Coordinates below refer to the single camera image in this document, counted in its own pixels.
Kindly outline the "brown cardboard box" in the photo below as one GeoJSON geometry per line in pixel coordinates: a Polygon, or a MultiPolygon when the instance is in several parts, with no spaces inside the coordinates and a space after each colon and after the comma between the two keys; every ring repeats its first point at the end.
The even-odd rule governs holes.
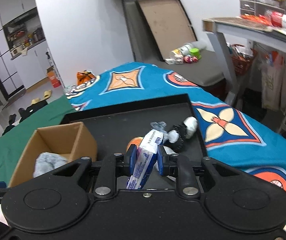
{"type": "Polygon", "coordinates": [[[38,128],[25,146],[8,186],[32,179],[36,159],[45,152],[59,154],[68,162],[81,157],[95,161],[98,149],[96,140],[82,122],[38,128]]]}

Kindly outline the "yellow slipper right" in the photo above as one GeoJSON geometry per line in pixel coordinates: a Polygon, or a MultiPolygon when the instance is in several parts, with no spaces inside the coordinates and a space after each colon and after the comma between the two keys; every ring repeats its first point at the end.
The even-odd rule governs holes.
{"type": "Polygon", "coordinates": [[[52,95],[52,90],[47,90],[44,92],[44,100],[47,100],[48,98],[50,98],[52,95]]]}

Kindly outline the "green cloth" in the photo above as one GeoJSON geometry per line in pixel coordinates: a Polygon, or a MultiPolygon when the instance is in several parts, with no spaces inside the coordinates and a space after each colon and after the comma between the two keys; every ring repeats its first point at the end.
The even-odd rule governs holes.
{"type": "Polygon", "coordinates": [[[58,125],[66,114],[74,112],[68,99],[61,96],[1,136],[0,181],[10,182],[20,156],[36,129],[58,125]]]}

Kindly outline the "fluffy grey plush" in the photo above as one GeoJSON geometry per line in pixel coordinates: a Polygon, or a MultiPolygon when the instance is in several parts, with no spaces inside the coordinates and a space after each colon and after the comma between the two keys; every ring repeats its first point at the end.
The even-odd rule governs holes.
{"type": "Polygon", "coordinates": [[[36,178],[65,165],[67,162],[68,159],[59,154],[49,152],[41,153],[36,159],[35,169],[32,176],[33,178],[36,178]]]}

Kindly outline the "blue patterned blanket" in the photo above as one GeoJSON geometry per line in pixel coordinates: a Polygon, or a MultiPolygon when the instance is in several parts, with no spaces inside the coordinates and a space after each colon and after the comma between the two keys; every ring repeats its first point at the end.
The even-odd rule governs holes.
{"type": "Polygon", "coordinates": [[[178,124],[200,129],[210,157],[286,191],[286,139],[172,70],[126,63],[65,91],[77,111],[176,94],[189,96],[196,116],[178,124]]]}

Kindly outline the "burger plush toy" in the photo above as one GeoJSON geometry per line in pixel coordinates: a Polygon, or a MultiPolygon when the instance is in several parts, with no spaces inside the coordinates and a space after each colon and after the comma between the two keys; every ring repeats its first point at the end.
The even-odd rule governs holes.
{"type": "Polygon", "coordinates": [[[129,150],[129,148],[131,147],[131,145],[135,145],[136,149],[138,149],[140,143],[142,142],[143,137],[135,137],[133,138],[128,144],[127,144],[127,149],[126,151],[129,150]]]}

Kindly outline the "orange cardboard box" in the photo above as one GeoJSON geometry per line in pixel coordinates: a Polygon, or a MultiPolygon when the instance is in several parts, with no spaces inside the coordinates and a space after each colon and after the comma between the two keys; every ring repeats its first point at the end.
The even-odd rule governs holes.
{"type": "Polygon", "coordinates": [[[47,69],[47,76],[54,88],[61,86],[61,82],[59,81],[58,77],[55,74],[55,70],[53,67],[47,69]]]}

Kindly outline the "yellow slipper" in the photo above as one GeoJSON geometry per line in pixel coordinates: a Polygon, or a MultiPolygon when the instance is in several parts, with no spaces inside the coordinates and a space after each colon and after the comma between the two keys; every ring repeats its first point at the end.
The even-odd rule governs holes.
{"type": "Polygon", "coordinates": [[[31,105],[35,105],[35,104],[39,103],[40,101],[41,101],[40,98],[33,99],[31,101],[31,105]]]}
{"type": "Polygon", "coordinates": [[[50,98],[52,95],[52,90],[47,90],[44,92],[44,100],[47,100],[48,98],[50,98]]]}

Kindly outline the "black stool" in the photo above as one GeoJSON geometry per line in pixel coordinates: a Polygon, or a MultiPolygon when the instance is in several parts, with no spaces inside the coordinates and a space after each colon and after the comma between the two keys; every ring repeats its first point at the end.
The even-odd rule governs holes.
{"type": "Polygon", "coordinates": [[[25,119],[36,113],[38,110],[42,109],[48,105],[48,102],[46,100],[39,101],[37,103],[33,103],[27,109],[20,108],[18,109],[18,112],[20,114],[20,120],[19,122],[23,122],[25,119]]]}

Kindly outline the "large framed board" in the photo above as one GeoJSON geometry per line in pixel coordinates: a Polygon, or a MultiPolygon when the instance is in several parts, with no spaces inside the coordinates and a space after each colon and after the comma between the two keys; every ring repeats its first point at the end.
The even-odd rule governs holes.
{"type": "Polygon", "coordinates": [[[136,4],[161,61],[172,50],[198,40],[181,0],[137,0],[136,4]]]}

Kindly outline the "green cup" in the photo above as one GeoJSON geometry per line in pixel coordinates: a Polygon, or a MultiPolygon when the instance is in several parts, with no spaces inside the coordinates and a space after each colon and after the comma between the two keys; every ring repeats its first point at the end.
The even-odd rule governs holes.
{"type": "Polygon", "coordinates": [[[197,59],[201,59],[200,50],[198,48],[191,48],[189,50],[191,56],[196,57],[197,59]]]}

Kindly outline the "grey desk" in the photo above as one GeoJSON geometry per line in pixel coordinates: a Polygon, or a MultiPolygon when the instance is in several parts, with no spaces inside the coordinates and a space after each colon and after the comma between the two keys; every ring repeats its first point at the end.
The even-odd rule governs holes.
{"type": "Polygon", "coordinates": [[[259,24],[240,17],[203,18],[202,30],[207,34],[227,81],[225,102],[234,106],[245,88],[245,82],[236,77],[225,34],[246,39],[246,47],[259,44],[286,54],[286,31],[259,24]]]}

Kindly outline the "tissue pack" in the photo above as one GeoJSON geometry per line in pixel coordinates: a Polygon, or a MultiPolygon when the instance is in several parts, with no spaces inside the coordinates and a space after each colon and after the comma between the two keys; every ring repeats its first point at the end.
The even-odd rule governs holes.
{"type": "Polygon", "coordinates": [[[136,152],[136,162],[127,183],[128,190],[139,190],[146,184],[157,161],[157,149],[163,144],[164,133],[150,130],[142,139],[136,152]]]}

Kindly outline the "yellow slipper left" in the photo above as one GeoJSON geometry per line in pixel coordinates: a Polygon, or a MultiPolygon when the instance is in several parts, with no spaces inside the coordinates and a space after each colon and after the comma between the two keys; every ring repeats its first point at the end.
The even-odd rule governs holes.
{"type": "Polygon", "coordinates": [[[40,98],[33,99],[31,101],[31,105],[35,105],[35,104],[39,103],[40,101],[41,101],[40,98]]]}

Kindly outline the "orange bag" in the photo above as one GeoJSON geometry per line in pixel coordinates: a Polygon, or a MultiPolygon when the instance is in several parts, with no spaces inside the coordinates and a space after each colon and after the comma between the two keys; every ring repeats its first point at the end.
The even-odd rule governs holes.
{"type": "Polygon", "coordinates": [[[92,71],[84,70],[82,72],[77,72],[77,85],[81,85],[83,83],[86,83],[92,79],[94,79],[96,76],[93,74],[92,71]]]}

